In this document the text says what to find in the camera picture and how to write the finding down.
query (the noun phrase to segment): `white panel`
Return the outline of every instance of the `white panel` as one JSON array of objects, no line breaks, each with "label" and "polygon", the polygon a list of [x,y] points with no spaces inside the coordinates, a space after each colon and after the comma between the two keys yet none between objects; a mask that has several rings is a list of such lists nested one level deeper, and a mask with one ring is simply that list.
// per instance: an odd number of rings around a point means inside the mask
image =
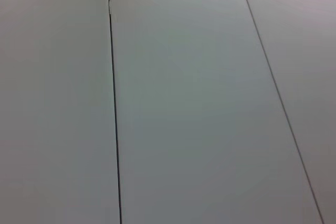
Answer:
[{"label": "white panel", "polygon": [[117,224],[108,0],[0,0],[0,223]]},{"label": "white panel", "polygon": [[336,223],[336,0],[250,0],[326,224]]},{"label": "white panel", "polygon": [[112,12],[123,223],[320,223],[245,0]]}]

